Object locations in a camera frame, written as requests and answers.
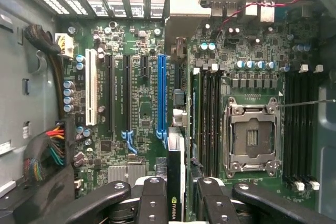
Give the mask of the silver chipset heatsink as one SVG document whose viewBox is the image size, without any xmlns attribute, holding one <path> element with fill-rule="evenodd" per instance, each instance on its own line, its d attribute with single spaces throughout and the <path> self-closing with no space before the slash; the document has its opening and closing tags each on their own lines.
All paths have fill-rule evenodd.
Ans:
<svg viewBox="0 0 336 224">
<path fill-rule="evenodd" d="M 108 167 L 108 182 L 120 180 L 130 184 L 131 187 L 135 185 L 138 178 L 146 175 L 145 165 L 118 165 Z"/>
</svg>

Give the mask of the CPU socket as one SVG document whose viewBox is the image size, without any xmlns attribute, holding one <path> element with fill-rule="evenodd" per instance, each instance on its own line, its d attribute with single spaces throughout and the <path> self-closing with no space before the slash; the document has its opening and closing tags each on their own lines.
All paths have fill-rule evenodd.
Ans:
<svg viewBox="0 0 336 224">
<path fill-rule="evenodd" d="M 227 178 L 237 173 L 266 172 L 280 168 L 281 112 L 278 100 L 265 104 L 239 104 L 227 100 L 223 113 L 223 166 Z"/>
</svg>

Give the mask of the black RAM slot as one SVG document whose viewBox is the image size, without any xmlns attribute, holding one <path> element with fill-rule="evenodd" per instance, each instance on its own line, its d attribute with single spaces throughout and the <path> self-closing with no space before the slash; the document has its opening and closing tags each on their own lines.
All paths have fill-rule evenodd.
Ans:
<svg viewBox="0 0 336 224">
<path fill-rule="evenodd" d="M 321 77 L 323 76 L 324 67 L 322 64 L 316 65 L 311 76 L 310 84 L 310 91 L 311 91 L 311 100 L 315 101 L 313 105 L 310 106 L 310 113 L 311 113 L 311 125 L 310 125 L 310 133 L 311 133 L 311 178 L 310 178 L 310 185 L 312 186 L 313 190 L 319 190 L 320 184 L 318 182 L 317 176 L 317 100 L 318 100 L 318 91 L 319 91 L 319 82 Z"/>
<path fill-rule="evenodd" d="M 202 70 L 202 162 L 204 165 L 204 175 L 207 173 L 207 77 L 206 71 Z"/>
<path fill-rule="evenodd" d="M 293 83 L 293 102 L 300 102 L 300 75 L 296 74 Z M 293 109 L 293 149 L 292 149 L 292 175 L 297 191 L 304 191 L 304 183 L 299 178 L 299 144 L 300 144 L 300 107 L 294 106 Z"/>
<path fill-rule="evenodd" d="M 209 73 L 209 176 L 213 176 L 213 163 L 214 163 L 214 103 L 215 103 L 215 80 L 213 73 Z"/>
<path fill-rule="evenodd" d="M 220 170 L 220 134 L 221 134 L 221 85 L 220 85 L 220 80 L 221 80 L 221 71 L 218 70 L 216 72 L 215 76 L 215 169 L 214 169 L 214 174 L 215 177 L 219 176 L 219 170 Z"/>
<path fill-rule="evenodd" d="M 285 74 L 285 100 L 284 105 L 291 103 L 291 77 L 290 73 Z M 291 159 L 291 109 L 289 107 L 284 108 L 284 149 L 283 149 L 283 177 L 287 187 L 291 187 L 290 184 L 290 159 Z"/>
<path fill-rule="evenodd" d="M 309 67 L 307 64 L 303 64 L 300 67 L 300 98 L 301 102 L 306 102 L 307 100 L 307 80 L 306 80 L 306 73 L 308 72 Z M 301 135 L 300 135 L 300 168 L 299 168 L 299 175 L 300 180 L 303 182 L 304 185 L 306 185 L 306 124 L 307 124 L 307 112 L 306 112 L 306 106 L 303 105 L 301 107 Z"/>
</svg>

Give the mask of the green motherboard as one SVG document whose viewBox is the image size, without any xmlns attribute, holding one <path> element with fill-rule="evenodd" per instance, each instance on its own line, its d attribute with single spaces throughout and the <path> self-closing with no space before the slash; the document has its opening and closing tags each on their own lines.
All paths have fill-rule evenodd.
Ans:
<svg viewBox="0 0 336 224">
<path fill-rule="evenodd" d="M 306 185 L 297 191 L 292 175 L 293 106 L 291 109 L 291 159 L 290 186 L 283 179 L 284 170 L 284 108 L 281 112 L 280 168 L 275 176 L 266 172 L 237 173 L 229 179 L 223 166 L 223 113 L 228 98 L 239 104 L 265 104 L 271 97 L 278 105 L 285 100 L 285 74 L 291 77 L 291 103 L 293 83 L 300 67 L 307 64 L 307 101 L 311 101 L 310 80 L 314 70 L 311 62 L 318 51 L 319 21 L 315 18 L 283 17 L 274 23 L 242 24 L 232 22 L 218 30 L 220 22 L 207 20 L 201 23 L 189 42 L 191 50 L 191 149 L 189 182 L 200 176 L 209 176 L 209 73 L 221 71 L 220 101 L 220 170 L 218 178 L 226 185 L 250 182 L 263 186 L 293 202 L 306 207 L 315 206 L 318 191 L 310 185 L 311 178 L 311 113 L 306 105 Z M 164 52 L 165 36 L 161 23 L 101 21 L 88 23 L 76 29 L 69 27 L 68 36 L 74 46 L 74 58 L 64 62 L 64 114 L 74 124 L 73 167 L 75 172 L 75 197 L 80 198 L 108 183 L 108 167 L 118 165 L 145 165 L 146 176 L 166 176 L 168 147 L 164 148 L 156 136 L 157 127 L 157 65 L 158 55 L 166 56 L 166 131 L 170 127 L 173 105 L 171 92 L 174 87 L 173 66 Z M 97 124 L 86 126 L 85 112 L 85 49 L 97 52 Z M 114 58 L 114 133 L 107 130 L 106 122 L 106 55 Z M 123 130 L 123 56 L 131 56 L 132 101 L 131 125 L 133 145 L 138 153 L 129 151 L 122 138 Z M 140 57 L 148 56 L 149 76 L 141 77 Z M 202 70 L 207 77 L 207 173 L 202 162 Z"/>
</svg>

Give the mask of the blue expansion slot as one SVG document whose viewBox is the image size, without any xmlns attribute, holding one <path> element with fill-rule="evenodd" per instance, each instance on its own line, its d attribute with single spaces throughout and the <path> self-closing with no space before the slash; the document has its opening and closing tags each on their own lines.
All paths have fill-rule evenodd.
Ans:
<svg viewBox="0 0 336 224">
<path fill-rule="evenodd" d="M 167 148 L 167 131 L 166 131 L 166 56 L 158 55 L 157 57 L 157 127 L 156 136 L 161 140 L 164 148 Z"/>
</svg>

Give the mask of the long black expansion slot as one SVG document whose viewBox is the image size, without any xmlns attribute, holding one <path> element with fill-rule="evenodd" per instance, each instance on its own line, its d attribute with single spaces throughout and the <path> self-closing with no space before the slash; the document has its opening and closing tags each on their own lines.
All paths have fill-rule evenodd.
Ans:
<svg viewBox="0 0 336 224">
<path fill-rule="evenodd" d="M 115 132 L 114 125 L 114 102 L 115 102 L 115 89 L 114 89 L 114 58 L 113 55 L 106 55 L 106 122 L 107 130 L 110 133 Z"/>
<path fill-rule="evenodd" d="M 175 89 L 184 89 L 183 72 L 184 72 L 183 64 L 175 63 L 174 64 L 174 88 Z"/>
<path fill-rule="evenodd" d="M 131 71 L 131 56 L 123 56 L 123 130 L 122 138 L 126 141 L 129 151 L 135 155 L 138 153 L 137 149 L 133 145 L 134 131 L 131 125 L 132 111 L 132 71 Z"/>
</svg>

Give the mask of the open black PC case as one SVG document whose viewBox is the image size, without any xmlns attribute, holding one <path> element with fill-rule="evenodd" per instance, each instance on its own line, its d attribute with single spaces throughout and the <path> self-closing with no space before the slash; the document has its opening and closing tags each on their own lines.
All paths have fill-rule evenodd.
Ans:
<svg viewBox="0 0 336 224">
<path fill-rule="evenodd" d="M 64 62 L 74 58 L 69 27 L 104 20 L 154 22 L 163 24 L 165 36 L 165 2 L 0 0 L 0 224 L 62 224 L 62 210 L 87 195 L 75 197 L 74 124 L 64 114 Z M 336 99 L 336 0 L 201 0 L 201 5 L 211 9 L 204 21 L 219 21 L 218 30 L 232 22 L 317 19 L 318 51 L 310 66 L 324 67 L 318 100 Z M 336 103 L 317 105 L 320 189 L 313 208 L 295 203 L 324 215 L 325 224 L 336 224 Z M 209 176 L 192 179 L 188 188 L 184 224 L 209 224 L 198 216 L 197 181 L 204 177 Z M 226 186 L 209 178 L 229 197 L 235 184 L 253 184 Z"/>
</svg>

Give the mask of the white expansion slot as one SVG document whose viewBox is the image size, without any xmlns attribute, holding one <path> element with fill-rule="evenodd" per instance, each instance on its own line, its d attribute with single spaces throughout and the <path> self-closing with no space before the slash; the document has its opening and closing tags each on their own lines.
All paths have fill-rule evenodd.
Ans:
<svg viewBox="0 0 336 224">
<path fill-rule="evenodd" d="M 97 52 L 95 49 L 85 49 L 85 112 L 86 126 L 97 124 Z"/>
</svg>

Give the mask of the short black expansion slot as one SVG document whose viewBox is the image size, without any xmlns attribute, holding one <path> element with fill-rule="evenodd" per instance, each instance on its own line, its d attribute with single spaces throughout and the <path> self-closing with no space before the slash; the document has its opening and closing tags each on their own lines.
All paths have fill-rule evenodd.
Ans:
<svg viewBox="0 0 336 224">
<path fill-rule="evenodd" d="M 140 74 L 143 78 L 148 78 L 149 76 L 149 59 L 146 55 L 140 57 Z"/>
</svg>

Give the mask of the CPU socket locking lever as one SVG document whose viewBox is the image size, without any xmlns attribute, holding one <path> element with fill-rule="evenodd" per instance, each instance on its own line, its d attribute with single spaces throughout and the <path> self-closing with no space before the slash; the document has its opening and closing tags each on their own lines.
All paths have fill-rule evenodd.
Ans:
<svg viewBox="0 0 336 224">
<path fill-rule="evenodd" d="M 336 103 L 336 99 L 323 99 L 323 100 L 314 100 L 307 102 L 297 102 L 297 103 L 289 103 L 289 104 L 280 104 L 277 105 L 277 108 L 287 108 L 292 106 L 303 106 L 303 105 L 314 105 L 319 103 Z"/>
</svg>

